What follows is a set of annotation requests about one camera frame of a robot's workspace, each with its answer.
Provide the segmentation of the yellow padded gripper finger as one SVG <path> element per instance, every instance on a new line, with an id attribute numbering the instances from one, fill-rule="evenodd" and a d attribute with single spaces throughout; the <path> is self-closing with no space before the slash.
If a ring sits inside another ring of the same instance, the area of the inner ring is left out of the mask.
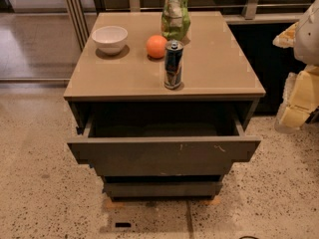
<path id="1" fill-rule="evenodd" d="M 290 108 L 286 104 L 281 104 L 278 110 L 279 124 L 289 128 L 300 128 L 309 117 L 310 114 L 306 111 Z"/>

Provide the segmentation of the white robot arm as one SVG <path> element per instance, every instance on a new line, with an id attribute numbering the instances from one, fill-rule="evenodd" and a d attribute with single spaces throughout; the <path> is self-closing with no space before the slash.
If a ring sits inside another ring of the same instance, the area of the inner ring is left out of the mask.
<path id="1" fill-rule="evenodd" d="M 289 73 L 278 109 L 275 128 L 291 133 L 302 127 L 319 107 L 319 0 L 300 20 L 273 40 L 280 48 L 292 48 L 296 60 L 306 65 L 298 74 Z"/>

